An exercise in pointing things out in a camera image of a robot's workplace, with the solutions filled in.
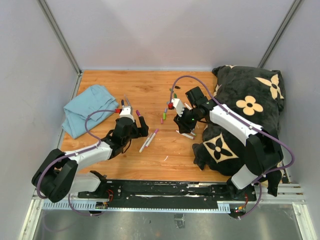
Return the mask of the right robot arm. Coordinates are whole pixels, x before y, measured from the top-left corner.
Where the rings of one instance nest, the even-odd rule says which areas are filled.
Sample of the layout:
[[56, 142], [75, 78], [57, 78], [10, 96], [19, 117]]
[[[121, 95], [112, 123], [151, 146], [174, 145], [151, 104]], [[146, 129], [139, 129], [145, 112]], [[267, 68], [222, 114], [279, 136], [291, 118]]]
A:
[[194, 164], [228, 176], [226, 193], [240, 199], [245, 189], [256, 182], [267, 182], [267, 192], [277, 196], [282, 172], [277, 168], [283, 160], [276, 128], [264, 129], [204, 96], [199, 87], [186, 92], [193, 108], [188, 109], [178, 98], [172, 98], [169, 109], [176, 110], [174, 122], [180, 134], [189, 134], [197, 122], [205, 119], [207, 128], [202, 142], [192, 145]]

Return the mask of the pink cap marker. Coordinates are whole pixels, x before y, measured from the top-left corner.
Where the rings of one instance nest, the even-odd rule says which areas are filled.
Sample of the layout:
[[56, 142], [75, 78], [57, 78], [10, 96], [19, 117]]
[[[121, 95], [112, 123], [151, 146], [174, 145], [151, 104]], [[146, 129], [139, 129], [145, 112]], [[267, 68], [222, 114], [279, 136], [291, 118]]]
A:
[[195, 139], [195, 137], [194, 137], [193, 135], [189, 135], [189, 134], [186, 134], [186, 133], [180, 133], [180, 135], [182, 135], [182, 136], [184, 136], [184, 137], [186, 137], [186, 138], [189, 138], [189, 139], [191, 139], [191, 140], [194, 140], [194, 139]]

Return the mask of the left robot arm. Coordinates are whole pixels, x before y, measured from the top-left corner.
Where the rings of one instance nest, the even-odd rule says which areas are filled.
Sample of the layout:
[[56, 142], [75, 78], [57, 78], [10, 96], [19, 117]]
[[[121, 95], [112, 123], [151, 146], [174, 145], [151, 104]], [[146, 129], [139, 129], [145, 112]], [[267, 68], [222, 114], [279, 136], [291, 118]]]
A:
[[35, 172], [31, 183], [43, 198], [57, 203], [69, 194], [89, 192], [96, 198], [107, 193], [106, 178], [97, 171], [80, 174], [79, 171], [98, 162], [124, 154], [133, 139], [147, 137], [149, 126], [139, 116], [140, 127], [129, 117], [116, 119], [115, 128], [95, 144], [63, 152], [53, 149]]

